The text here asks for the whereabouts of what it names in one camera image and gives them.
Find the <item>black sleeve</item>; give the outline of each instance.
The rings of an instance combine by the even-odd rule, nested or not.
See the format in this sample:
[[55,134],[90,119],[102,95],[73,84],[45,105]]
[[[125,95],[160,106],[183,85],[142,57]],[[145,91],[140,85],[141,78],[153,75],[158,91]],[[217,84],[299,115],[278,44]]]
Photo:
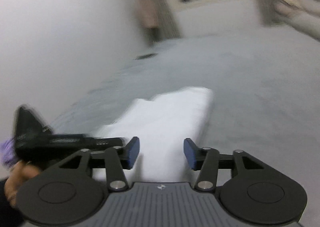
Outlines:
[[23,223],[21,213],[13,209],[4,195],[4,184],[7,180],[0,181],[0,226],[18,227]]

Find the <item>human hand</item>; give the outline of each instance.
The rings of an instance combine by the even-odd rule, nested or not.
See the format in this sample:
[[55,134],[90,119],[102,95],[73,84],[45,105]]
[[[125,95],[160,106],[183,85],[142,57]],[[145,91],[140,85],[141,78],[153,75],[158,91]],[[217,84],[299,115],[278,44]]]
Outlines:
[[4,185],[4,194],[12,207],[16,206],[16,195],[20,186],[40,173],[41,170],[38,167],[23,161],[19,161],[13,166]]

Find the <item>purple scrunchie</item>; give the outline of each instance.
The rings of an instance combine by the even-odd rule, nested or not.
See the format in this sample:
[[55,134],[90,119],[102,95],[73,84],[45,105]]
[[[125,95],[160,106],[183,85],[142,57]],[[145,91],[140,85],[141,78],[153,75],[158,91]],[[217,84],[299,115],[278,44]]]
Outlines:
[[14,140],[9,139],[0,144],[0,152],[2,153],[1,162],[4,166],[11,168],[19,159],[14,152]]

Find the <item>black device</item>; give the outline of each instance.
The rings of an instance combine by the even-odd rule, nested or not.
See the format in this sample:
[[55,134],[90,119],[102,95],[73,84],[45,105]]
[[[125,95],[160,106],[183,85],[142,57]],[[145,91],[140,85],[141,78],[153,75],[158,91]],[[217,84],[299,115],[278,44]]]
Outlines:
[[123,138],[97,139],[85,134],[54,134],[37,112],[26,105],[16,111],[13,135],[16,155],[42,169],[81,149],[105,150],[123,146]]
[[[188,182],[129,186],[123,170],[133,167],[139,150],[134,137],[125,147],[77,151],[27,181],[17,193],[26,226],[301,226],[305,190],[242,150],[224,155],[185,139],[188,164],[200,170],[193,187]],[[105,168],[107,181],[93,180],[93,168]],[[231,179],[217,187],[219,169],[231,169]]]

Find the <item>white cloth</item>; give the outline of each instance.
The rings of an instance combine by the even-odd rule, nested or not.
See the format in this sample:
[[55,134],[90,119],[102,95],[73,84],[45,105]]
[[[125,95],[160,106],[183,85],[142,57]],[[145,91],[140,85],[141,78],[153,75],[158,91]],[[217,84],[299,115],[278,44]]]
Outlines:
[[[96,137],[139,137],[138,159],[132,170],[125,170],[129,183],[193,181],[183,141],[198,140],[212,101],[211,90],[197,87],[157,95],[151,101],[136,99],[122,117],[103,126]],[[105,169],[96,169],[93,177],[105,180]]]

